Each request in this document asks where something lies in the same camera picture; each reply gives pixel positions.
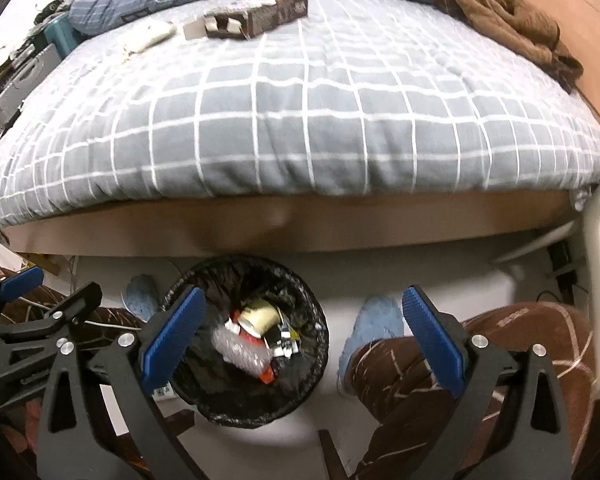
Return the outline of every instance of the brown box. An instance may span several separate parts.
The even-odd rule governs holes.
[[[210,38],[249,40],[285,23],[304,18],[308,0],[245,0],[205,14]]]

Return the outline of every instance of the trash can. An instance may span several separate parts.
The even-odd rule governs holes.
[[[324,313],[302,278],[266,258],[219,256],[184,272],[162,307],[170,308],[189,284],[204,291],[207,310],[173,375],[176,393],[210,422],[234,428],[258,428],[300,406],[322,378],[329,355]],[[300,341],[298,353],[276,360],[269,384],[225,362],[212,343],[216,327],[258,300],[278,308]]]

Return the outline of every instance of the gray plaid comforter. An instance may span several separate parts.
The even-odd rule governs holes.
[[[182,23],[221,3],[165,10]],[[82,44],[0,142],[0,226],[113,200],[576,189],[600,126],[540,69],[429,6],[309,0],[252,41]]]

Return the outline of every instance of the foot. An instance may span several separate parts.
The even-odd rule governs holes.
[[[338,369],[338,389],[353,395],[347,369],[356,350],[378,339],[392,339],[404,335],[402,312],[394,298],[375,296],[366,300],[353,325],[351,336],[344,343]]]
[[[134,276],[122,292],[126,309],[144,322],[160,309],[158,287],[155,280],[146,274]]]

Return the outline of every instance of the floor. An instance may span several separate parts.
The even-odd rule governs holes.
[[[317,430],[328,429],[347,471],[352,472],[366,451],[377,423],[356,400],[344,399],[335,387],[338,358],[365,298],[389,294],[398,299],[412,283],[422,286],[442,311],[467,319],[514,301],[535,300],[545,289],[558,292],[555,280],[545,277],[551,265],[545,251],[515,264],[494,268],[491,258],[523,244],[530,234],[514,234],[426,246],[345,253],[268,254],[302,276],[322,305],[330,329],[330,361],[321,383],[309,400],[285,418],[258,430],[213,426],[199,417],[182,442],[212,479],[242,480],[291,476],[294,480],[326,478]],[[135,274],[155,277],[165,292],[195,260],[160,258],[80,258],[76,283],[100,283],[103,304],[120,306],[120,290]],[[68,280],[49,279],[57,290],[68,290]],[[165,414],[182,408],[181,400],[160,403]],[[125,431],[115,406],[116,430]],[[223,457],[230,456],[230,461]]]

